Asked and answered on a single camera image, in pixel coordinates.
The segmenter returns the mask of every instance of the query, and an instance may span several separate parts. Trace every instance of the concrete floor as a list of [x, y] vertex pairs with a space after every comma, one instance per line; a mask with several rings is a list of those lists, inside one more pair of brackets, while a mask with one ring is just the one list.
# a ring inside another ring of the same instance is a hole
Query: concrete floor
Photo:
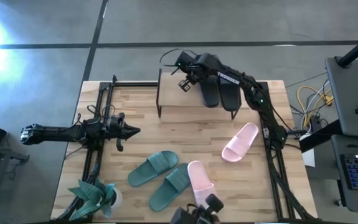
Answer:
[[[0, 44], [89, 44], [102, 0], [0, 0]], [[99, 43], [203, 41], [358, 40], [358, 0], [110, 0]], [[257, 79], [286, 85], [325, 72], [324, 59], [344, 55], [353, 46], [194, 47], [217, 54], [224, 64]], [[89, 80], [155, 80], [159, 57], [171, 48], [98, 49]], [[23, 146], [22, 127], [72, 123], [89, 49], [0, 50], [0, 127], [11, 133], [11, 147], [31, 155], [6, 178], [0, 193], [0, 223], [30, 223], [50, 217], [65, 143]], [[172, 62], [177, 53], [164, 58]], [[287, 89], [300, 108], [301, 85], [320, 88], [327, 76]], [[311, 94], [306, 90], [302, 100]], [[335, 107], [321, 111], [329, 122]], [[294, 116], [298, 125], [300, 118]], [[358, 213], [337, 208], [333, 180], [310, 179], [319, 217], [358, 223]]]

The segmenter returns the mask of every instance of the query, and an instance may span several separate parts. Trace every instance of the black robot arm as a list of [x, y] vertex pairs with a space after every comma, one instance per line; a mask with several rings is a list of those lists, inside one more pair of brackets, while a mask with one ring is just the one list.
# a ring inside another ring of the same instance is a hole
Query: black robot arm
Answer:
[[274, 117], [274, 108], [268, 92], [253, 77], [223, 65], [216, 56], [208, 53], [192, 58], [182, 52], [175, 65], [187, 74], [186, 80], [179, 83], [184, 91], [190, 88], [189, 83], [194, 85], [206, 80], [210, 75], [216, 75], [237, 84], [243, 90], [249, 107], [259, 113], [265, 124], [269, 133], [270, 147], [276, 150], [284, 148], [288, 136], [286, 129], [280, 126]]
[[95, 144], [99, 139], [117, 139], [116, 146], [123, 150], [122, 140], [139, 133], [140, 129], [127, 125], [125, 115], [111, 116], [103, 124], [99, 118], [83, 120], [69, 128], [45, 127], [39, 124], [27, 126], [21, 131], [21, 142], [26, 145], [43, 141], [79, 142], [84, 146]]

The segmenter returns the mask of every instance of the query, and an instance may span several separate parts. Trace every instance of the black slide sandal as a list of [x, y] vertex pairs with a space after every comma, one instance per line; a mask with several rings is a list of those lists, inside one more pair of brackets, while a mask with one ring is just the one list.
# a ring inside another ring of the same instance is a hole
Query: black slide sandal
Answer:
[[217, 88], [217, 77], [209, 76], [206, 81], [199, 82], [202, 92], [202, 99], [208, 108], [214, 108], [219, 105], [219, 91]]
[[241, 107], [240, 87], [227, 80], [219, 78], [219, 95], [222, 106], [226, 111], [237, 111]]

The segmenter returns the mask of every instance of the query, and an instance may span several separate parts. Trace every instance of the green slipper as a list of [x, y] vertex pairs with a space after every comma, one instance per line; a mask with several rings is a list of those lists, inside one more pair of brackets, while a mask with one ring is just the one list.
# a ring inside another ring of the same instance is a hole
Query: green slipper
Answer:
[[184, 189], [190, 185], [188, 164], [180, 164], [166, 178], [161, 186], [149, 199], [149, 207], [154, 212], [166, 208]]
[[132, 187], [139, 187], [154, 177], [176, 166], [179, 158], [171, 151], [157, 152], [147, 158], [139, 167], [130, 172], [128, 182]]

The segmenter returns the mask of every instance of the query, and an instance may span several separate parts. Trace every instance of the pink slide sandal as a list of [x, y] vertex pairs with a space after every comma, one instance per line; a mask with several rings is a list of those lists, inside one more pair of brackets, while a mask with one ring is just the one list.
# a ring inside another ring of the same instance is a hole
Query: pink slide sandal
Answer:
[[224, 147], [222, 158], [227, 162], [240, 161], [250, 149], [258, 132], [257, 125], [253, 123], [246, 124]]
[[210, 182], [204, 166], [200, 161], [192, 161], [187, 167], [192, 190], [194, 191], [195, 201], [198, 205], [203, 205], [205, 208], [209, 205], [206, 204], [205, 199], [210, 195], [216, 194], [215, 186]]

